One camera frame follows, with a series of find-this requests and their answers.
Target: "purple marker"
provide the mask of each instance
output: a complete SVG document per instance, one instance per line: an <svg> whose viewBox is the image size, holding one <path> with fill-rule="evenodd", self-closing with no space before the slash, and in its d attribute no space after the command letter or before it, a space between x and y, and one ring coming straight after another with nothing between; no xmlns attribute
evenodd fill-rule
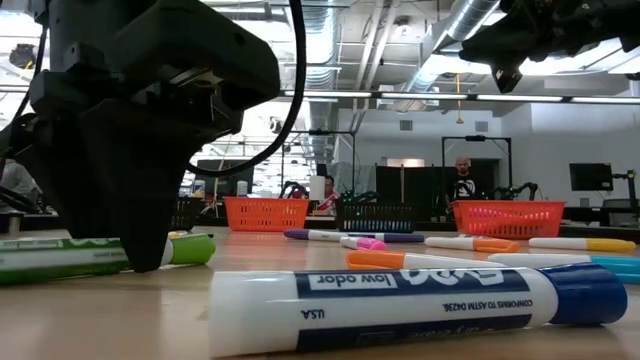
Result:
<svg viewBox="0 0 640 360"><path fill-rule="evenodd" d="M386 243L423 243L424 235L421 234L393 234L393 233L341 233L334 231L319 231L305 229L289 229L284 231L284 236L297 240L335 241L345 236L365 237L384 241Z"/></svg>

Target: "marker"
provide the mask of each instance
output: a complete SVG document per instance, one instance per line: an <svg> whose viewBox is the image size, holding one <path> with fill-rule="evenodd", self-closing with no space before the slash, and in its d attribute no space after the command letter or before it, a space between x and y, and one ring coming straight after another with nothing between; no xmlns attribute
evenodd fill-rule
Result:
<svg viewBox="0 0 640 360"><path fill-rule="evenodd" d="M482 237L428 237L424 240L424 243L428 246L445 249L490 253L514 253L520 250L520 245L515 241Z"/></svg>
<svg viewBox="0 0 640 360"><path fill-rule="evenodd" d="M567 254L494 254L489 255L489 260L509 267L524 266L530 268L592 262L606 267L625 284L640 284L639 258Z"/></svg>
<svg viewBox="0 0 640 360"><path fill-rule="evenodd" d="M373 238L386 243L421 243L424 241L422 234L393 234L393 233L343 233L334 231L319 231L305 229L289 229L284 231L284 236L297 240L340 241L345 236Z"/></svg>
<svg viewBox="0 0 640 360"><path fill-rule="evenodd" d="M620 319L624 285L598 264L545 269L216 272L211 357L316 351Z"/></svg>
<svg viewBox="0 0 640 360"><path fill-rule="evenodd" d="M597 238L533 238L529 240L529 246L609 252L631 252L636 249L633 241Z"/></svg>
<svg viewBox="0 0 640 360"><path fill-rule="evenodd" d="M340 244L342 244L342 246L349 248L349 249L355 249L355 250L376 250L376 251L380 251L380 250L387 250L387 245L377 239L371 239L371 238L357 238L357 237L342 237L340 238Z"/></svg>
<svg viewBox="0 0 640 360"><path fill-rule="evenodd" d="M349 270L396 269L456 269L465 267L502 268L503 264L489 261L458 259L446 256L412 254L395 251L349 251Z"/></svg>
<svg viewBox="0 0 640 360"><path fill-rule="evenodd" d="M160 266L204 264L215 244L207 234L166 241ZM0 241L0 285L75 276L116 274L129 269L117 238Z"/></svg>

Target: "green marker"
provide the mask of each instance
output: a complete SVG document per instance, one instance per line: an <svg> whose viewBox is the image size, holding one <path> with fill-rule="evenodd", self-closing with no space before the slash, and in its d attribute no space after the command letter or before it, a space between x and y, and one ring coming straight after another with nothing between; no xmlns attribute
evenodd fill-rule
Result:
<svg viewBox="0 0 640 360"><path fill-rule="evenodd" d="M215 248L207 234L167 239L160 266L204 264ZM129 260L117 238L0 241L0 285L108 275L128 269Z"/></svg>

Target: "pink marker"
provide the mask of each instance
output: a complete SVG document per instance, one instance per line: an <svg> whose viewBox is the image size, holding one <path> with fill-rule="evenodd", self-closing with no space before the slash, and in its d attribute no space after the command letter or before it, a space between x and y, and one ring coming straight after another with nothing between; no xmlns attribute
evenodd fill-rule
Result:
<svg viewBox="0 0 640 360"><path fill-rule="evenodd" d="M387 250L387 244L372 238L341 237L342 246L354 250Z"/></svg>

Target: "wire basket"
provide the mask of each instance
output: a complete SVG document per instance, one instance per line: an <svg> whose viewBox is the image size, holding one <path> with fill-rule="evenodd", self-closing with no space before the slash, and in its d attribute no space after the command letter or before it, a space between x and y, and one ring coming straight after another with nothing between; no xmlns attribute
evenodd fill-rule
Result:
<svg viewBox="0 0 640 360"><path fill-rule="evenodd" d="M562 201L460 200L453 203L458 232L503 239L556 237Z"/></svg>
<svg viewBox="0 0 640 360"><path fill-rule="evenodd" d="M227 220L233 231L303 229L308 199L225 197Z"/></svg>
<svg viewBox="0 0 640 360"><path fill-rule="evenodd" d="M204 208L202 200L201 198L179 197L176 201L176 211L169 223L169 231L191 230L200 211Z"/></svg>
<svg viewBox="0 0 640 360"><path fill-rule="evenodd" d="M407 204L338 202L336 225L345 232L412 233L415 208Z"/></svg>

